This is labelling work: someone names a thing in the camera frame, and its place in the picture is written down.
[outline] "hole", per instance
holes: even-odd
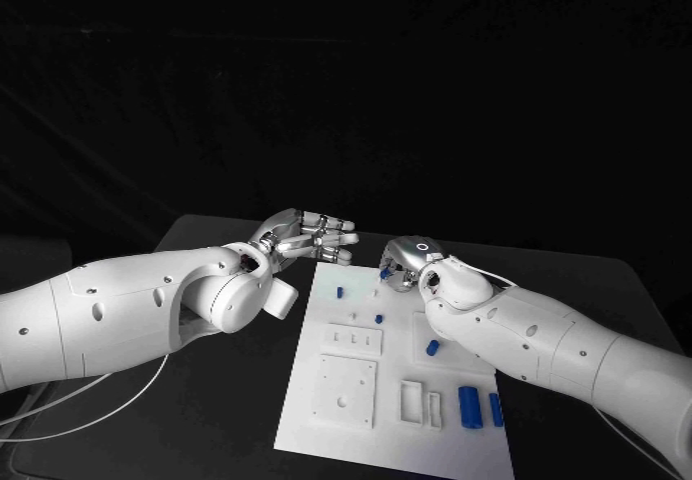
[[[163,290],[160,288],[157,288],[154,290],[154,303],[155,303],[157,307],[160,307],[163,305],[164,299],[165,299],[165,295],[163,293]]]
[[[91,307],[91,314],[93,315],[93,320],[96,322],[103,318],[105,307],[102,303],[95,303]]]
[[[439,285],[439,275],[432,272],[428,278],[428,287],[435,287]]]

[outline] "robot forearm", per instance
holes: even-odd
[[[239,330],[262,307],[282,318],[295,297],[243,243],[83,265],[0,296],[0,393],[140,365]]]
[[[422,271],[434,330],[504,374],[608,413],[692,478],[692,359],[620,335],[517,286],[487,296],[481,278],[452,257]],[[455,299],[468,293],[475,303],[461,310]]]

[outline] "cable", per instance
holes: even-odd
[[[651,455],[644,451],[644,449],[627,438],[624,433],[620,431],[620,429],[612,425],[612,422],[605,418],[605,415],[601,413],[601,411],[594,407],[594,410],[597,411],[598,415],[601,418],[605,420],[605,423],[610,425],[610,428],[617,432],[617,434],[627,440],[630,445],[641,452],[641,454],[648,458],[648,460],[666,471],[666,473],[676,479],[676,480],[683,480],[682,477],[670,471],[670,469],[651,457]]]
[[[3,420],[0,422],[0,427],[3,425],[7,425],[11,422],[16,422],[17,420],[21,420],[23,418],[31,416],[33,414],[41,412],[43,410],[47,410],[50,407],[54,407],[57,404],[60,404],[65,400],[69,400],[75,395],[79,395],[83,391],[86,391],[96,383],[99,383],[102,380],[105,380],[111,376],[109,373],[102,375],[96,380],[93,380],[85,387],[82,387],[79,390],[75,390],[69,395],[65,395],[62,398],[54,400],[54,402],[47,403],[43,405],[40,408],[36,408],[33,410],[29,410],[26,413],[21,415],[17,415],[16,417],[11,417],[7,420]]]
[[[461,260],[458,260],[458,263],[461,265],[464,265],[465,267],[468,267],[471,270],[475,270],[477,272],[480,273],[484,273],[486,275],[490,275],[491,277],[500,279],[507,285],[511,285],[513,287],[516,287],[516,283],[514,282],[510,282],[506,278],[500,277],[499,275],[496,275],[494,273],[490,273],[490,272],[486,272],[484,270],[481,270],[480,268],[475,268],[475,267],[471,267],[467,263],[464,263]]]
[[[34,442],[37,440],[47,440],[49,438],[54,438],[54,437],[59,437],[62,435],[66,435],[67,433],[73,433],[76,432],[78,430],[82,430],[83,428],[86,427],[91,427],[93,424],[96,424],[98,422],[101,422],[102,420],[105,420],[108,417],[111,417],[112,415],[115,415],[135,400],[137,398],[140,397],[140,395],[147,391],[147,388],[151,386],[151,384],[154,383],[154,380],[155,378],[158,377],[158,374],[161,373],[161,370],[163,370],[163,366],[165,365],[165,360],[168,359],[168,356],[165,355],[163,357],[163,362],[161,362],[161,365],[158,367],[158,370],[155,371],[154,373],[154,376],[151,377],[151,380],[148,381],[148,383],[144,385],[144,388],[140,390],[140,392],[137,393],[137,395],[111,412],[108,413],[106,415],[103,415],[101,418],[98,418],[96,420],[93,420],[92,422],[86,423],[86,425],[82,425],[80,427],[76,427],[73,428],[72,430],[67,430],[65,432],[60,432],[60,433],[56,433],[53,435],[47,435],[46,437],[36,437],[36,438],[17,438],[17,439],[4,439],[4,438],[0,438],[0,442],[8,442],[8,443],[21,443],[21,442]]]

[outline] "blue cylinder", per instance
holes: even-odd
[[[475,387],[458,387],[458,408],[461,410],[461,425],[465,428],[483,428]]]
[[[496,427],[501,427],[504,422],[501,421],[501,410],[500,410],[500,397],[496,393],[490,394],[490,408],[493,409],[493,423]]]
[[[437,353],[438,348],[439,348],[439,342],[437,340],[431,340],[428,344],[428,348],[425,349],[425,353],[432,357]]]

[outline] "robotic hand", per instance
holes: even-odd
[[[387,243],[380,271],[395,291],[416,286],[442,338],[510,377],[617,418],[692,479],[690,358],[608,330],[563,303],[448,256],[426,237]]]
[[[0,296],[0,393],[116,372],[194,339],[282,319],[295,289],[274,273],[297,257],[350,264],[353,223],[288,209],[248,243],[101,260]]]

